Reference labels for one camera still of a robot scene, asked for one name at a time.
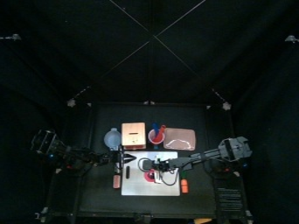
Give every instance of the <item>orange box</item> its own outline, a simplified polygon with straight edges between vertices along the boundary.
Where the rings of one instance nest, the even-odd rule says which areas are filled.
[[[121,124],[121,144],[125,150],[145,148],[145,124],[142,122]]]

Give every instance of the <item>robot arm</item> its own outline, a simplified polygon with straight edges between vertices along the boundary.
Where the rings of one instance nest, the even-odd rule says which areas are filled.
[[[31,139],[31,151],[49,158],[59,158],[68,164],[76,164],[78,161],[93,166],[118,163],[118,168],[122,167],[124,163],[136,159],[132,155],[124,154],[121,149],[101,154],[86,148],[73,149],[64,145],[53,130],[39,130]]]
[[[145,160],[142,162],[142,169],[154,169],[160,172],[168,172],[176,168],[189,170],[192,165],[204,162],[209,159],[221,159],[228,162],[237,161],[240,158],[248,158],[252,150],[248,148],[248,140],[240,136],[225,139],[220,142],[218,148],[206,150],[202,153],[190,154],[188,157],[177,157],[164,161]]]

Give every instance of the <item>black curtain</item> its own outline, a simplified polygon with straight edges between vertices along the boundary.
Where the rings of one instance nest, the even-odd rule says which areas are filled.
[[[65,106],[46,80],[0,43],[0,222],[33,221],[45,202],[49,167],[30,152],[38,129],[61,131]]]
[[[246,197],[256,223],[299,220],[299,45],[284,50],[236,101],[236,132],[249,139],[253,154]]]

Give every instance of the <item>black table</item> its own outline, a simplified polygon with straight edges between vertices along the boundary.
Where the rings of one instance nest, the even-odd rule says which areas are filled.
[[[104,135],[110,128],[121,132],[121,123],[145,123],[148,133],[153,122],[168,128],[194,130],[196,149],[177,150],[178,157],[216,149],[222,139],[233,137],[229,112],[221,105],[98,103],[70,111],[61,140],[66,145],[104,153],[108,152]],[[149,143],[145,150],[154,150]],[[178,197],[121,196],[121,190],[112,188],[112,177],[113,164],[92,167],[81,177],[70,177],[65,172],[53,174],[49,215],[69,216],[72,222],[76,216],[214,218],[212,179],[202,164],[186,171],[189,193]]]

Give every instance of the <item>pink cup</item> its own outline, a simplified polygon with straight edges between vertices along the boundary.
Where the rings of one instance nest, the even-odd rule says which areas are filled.
[[[154,130],[150,129],[150,131],[148,132],[148,140],[153,145],[160,144],[164,141],[164,133],[162,133],[162,139],[158,142],[154,142]]]

